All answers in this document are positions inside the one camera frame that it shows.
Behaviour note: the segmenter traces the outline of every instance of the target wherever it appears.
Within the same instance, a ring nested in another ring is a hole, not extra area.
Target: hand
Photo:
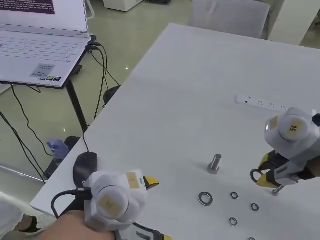
[[[115,240],[113,232],[96,232],[88,228],[84,221],[83,211],[67,212],[42,233],[38,240]]]

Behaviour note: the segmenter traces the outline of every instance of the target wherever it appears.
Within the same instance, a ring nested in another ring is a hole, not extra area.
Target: power strip
[[[235,102],[238,104],[247,105],[254,108],[266,109],[276,112],[286,112],[289,107],[283,104],[278,104],[269,100],[264,100],[248,95],[238,94],[235,96]]]

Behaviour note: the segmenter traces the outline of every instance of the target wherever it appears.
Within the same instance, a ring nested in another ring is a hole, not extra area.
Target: laptop screen
[[[86,32],[84,0],[0,0],[0,24]]]

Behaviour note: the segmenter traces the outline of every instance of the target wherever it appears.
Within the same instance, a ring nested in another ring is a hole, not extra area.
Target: wire
[[[29,118],[28,118],[27,115],[26,115],[26,112],[25,112],[25,110],[24,110],[24,107],[23,107],[22,103],[20,102],[20,100],[19,100],[19,98],[18,98],[18,96],[17,96],[17,94],[16,94],[16,91],[15,91],[15,89],[14,89],[14,86],[13,86],[12,84],[10,84],[10,85],[11,85],[12,93],[13,93],[15,99],[17,100],[17,102],[19,103],[20,108],[21,108],[21,110],[22,110],[22,113],[23,113],[23,115],[24,115],[24,117],[25,117],[25,119],[26,119],[26,121],[27,121],[27,124],[26,124],[27,128],[30,129],[31,132],[33,132],[35,138],[41,143],[45,154],[48,155],[48,156],[51,156],[49,153],[47,153],[47,150],[46,150],[46,147],[45,147],[44,143],[40,140],[40,138],[38,137],[38,135],[36,134],[36,132],[30,127],[30,120],[29,120]]]
[[[97,49],[98,51],[100,51],[100,54],[102,56],[102,60],[103,60],[103,53],[100,49]],[[94,56],[94,54],[92,52],[89,52],[90,55],[93,57],[93,59],[98,63],[100,64],[102,67],[105,67],[104,65],[102,65],[98,60],[97,58]],[[105,85],[106,85],[106,89],[109,90],[109,86],[108,86],[108,82],[107,82],[107,72],[105,71],[104,72],[104,82],[105,82]]]
[[[106,72],[109,74],[109,76],[115,81],[115,83],[116,83],[118,86],[120,86],[119,82],[111,75],[111,73],[110,73],[109,70],[108,70],[108,55],[107,55],[107,51],[106,51],[105,47],[102,46],[101,44],[99,44],[98,46],[99,46],[99,47],[101,46],[101,47],[103,48],[103,51],[104,51],[104,54],[105,54],[105,58],[106,58],[106,67],[105,67],[104,65],[102,65],[101,62],[99,62],[97,59],[95,59],[96,62],[97,62],[100,66],[102,66],[103,68],[105,68],[105,70],[106,70]]]
[[[43,181],[43,183],[45,184],[45,180],[42,177],[41,173],[38,171],[38,169],[36,168],[36,166],[32,163],[32,161],[30,160],[28,154],[26,153],[25,148],[29,151],[29,153],[31,154],[31,156],[33,157],[34,161],[36,162],[37,166],[40,168],[40,170],[42,171],[43,174],[44,171],[42,170],[42,168],[39,166],[38,162],[36,161],[34,155],[32,154],[32,152],[30,151],[30,149],[26,146],[26,144],[22,141],[21,137],[19,136],[17,130],[10,124],[10,122],[8,121],[8,119],[5,117],[5,115],[0,111],[0,116],[2,117],[2,119],[4,120],[4,122],[11,128],[11,130],[13,131],[15,137],[18,139],[18,142],[24,152],[24,155],[26,156],[26,158],[28,159],[29,163],[33,166],[33,168],[35,169],[35,171],[38,173],[38,175],[40,176],[41,180]]]
[[[109,70],[108,70],[108,55],[107,55],[107,51],[106,51],[106,49],[105,49],[105,47],[101,44],[101,47],[102,47],[102,49],[103,49],[103,51],[104,51],[104,54],[105,54],[105,58],[106,58],[106,72],[109,74],[109,76],[115,81],[115,83],[118,85],[118,86],[120,86],[120,84],[118,83],[118,81],[111,75],[111,73],[109,72]]]
[[[75,190],[69,190],[69,191],[60,192],[56,196],[54,196],[54,198],[51,201],[51,209],[52,209],[53,214],[54,214],[56,219],[59,218],[59,214],[57,213],[57,210],[55,208],[55,203],[56,203],[57,199],[62,197],[62,196],[65,196],[65,195],[74,195],[74,194],[75,194]]]
[[[93,198],[91,188],[90,187],[83,187],[83,188],[77,188],[75,190],[68,190],[58,193],[54,196],[54,198],[51,201],[51,209],[53,211],[53,214],[55,218],[59,218],[59,214],[56,210],[55,203],[58,198],[66,195],[74,195],[76,196],[76,199],[82,199],[82,200],[91,200]]]
[[[86,151],[87,151],[87,152],[90,152],[90,151],[89,151],[88,144],[87,144],[87,141],[86,141],[86,139],[85,139],[85,133],[82,134],[82,138],[83,138],[83,141],[84,141],[84,144],[85,144],[85,147],[86,147]]]
[[[100,50],[100,49],[97,49],[100,53],[101,53],[101,57],[102,57],[102,62],[103,62],[103,73],[102,73],[102,81],[101,81],[101,87],[100,87],[100,93],[99,93],[99,99],[98,99],[98,104],[96,106],[96,109],[95,109],[95,114],[94,114],[94,120],[97,118],[97,114],[98,114],[98,109],[99,109],[99,105],[100,105],[100,101],[101,101],[101,96],[102,96],[102,90],[103,90],[103,87],[104,87],[104,81],[107,82],[107,80],[105,80],[106,78],[106,67],[105,67],[105,64],[106,64],[106,61],[105,61],[105,56],[103,54],[103,52]]]
[[[30,89],[32,89],[33,91],[35,91],[35,92],[37,92],[38,94],[40,94],[41,93],[41,90],[40,90],[40,88],[39,87],[35,87],[36,89],[34,89],[32,86],[27,86],[28,88],[30,88]]]

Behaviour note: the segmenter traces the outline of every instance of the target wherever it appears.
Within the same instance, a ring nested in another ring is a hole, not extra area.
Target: plastic bottle
[[[69,147],[60,139],[48,139],[46,142],[51,149],[53,161],[59,166],[69,153]]]

